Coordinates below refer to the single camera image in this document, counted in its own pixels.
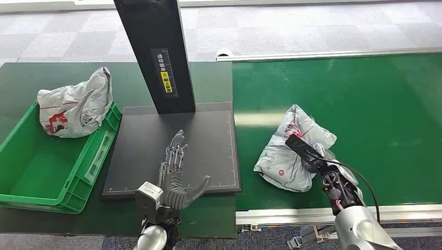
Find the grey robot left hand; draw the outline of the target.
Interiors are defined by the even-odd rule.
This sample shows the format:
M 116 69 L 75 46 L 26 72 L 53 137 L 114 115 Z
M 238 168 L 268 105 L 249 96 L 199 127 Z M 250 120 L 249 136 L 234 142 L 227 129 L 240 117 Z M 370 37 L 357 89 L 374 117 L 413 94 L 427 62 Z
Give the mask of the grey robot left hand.
M 185 133 L 179 130 L 165 149 L 165 160 L 159 169 L 159 187 L 163 190 L 162 205 L 180 211 L 189 207 L 201 197 L 210 186 L 211 176 L 204 176 L 202 182 L 190 190 L 185 190 L 183 180 L 183 159 L 187 144 Z

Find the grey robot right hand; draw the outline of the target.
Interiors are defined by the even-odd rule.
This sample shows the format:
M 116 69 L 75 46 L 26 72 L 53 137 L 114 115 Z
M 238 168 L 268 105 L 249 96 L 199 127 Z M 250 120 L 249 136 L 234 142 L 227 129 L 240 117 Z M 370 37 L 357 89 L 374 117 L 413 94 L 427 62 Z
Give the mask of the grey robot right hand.
M 301 158 L 301 162 L 308 172 L 319 173 L 320 175 L 325 173 L 323 168 L 327 166 L 327 163 L 324 156 L 305 141 L 292 134 L 286 139 L 285 144 Z

